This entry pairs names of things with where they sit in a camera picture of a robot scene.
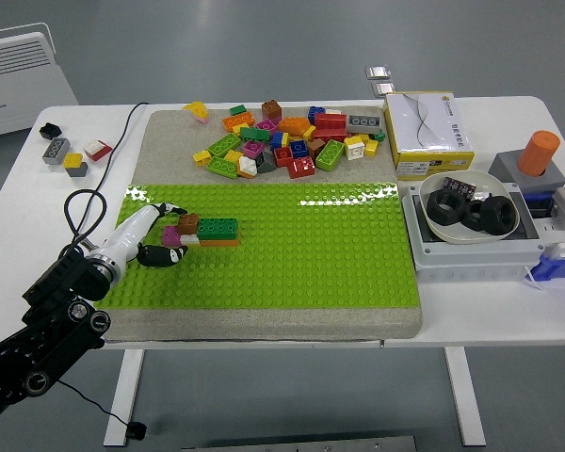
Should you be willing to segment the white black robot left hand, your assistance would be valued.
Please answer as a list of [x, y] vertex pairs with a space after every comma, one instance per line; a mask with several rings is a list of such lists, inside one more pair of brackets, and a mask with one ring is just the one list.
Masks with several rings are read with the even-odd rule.
[[125, 274], [127, 263], [137, 257], [142, 240], [156, 221], [169, 213], [184, 215], [187, 211], [167, 202], [141, 207], [120, 224], [102, 246], [92, 250], [88, 258], [104, 265], [111, 273], [113, 283], [119, 281]]

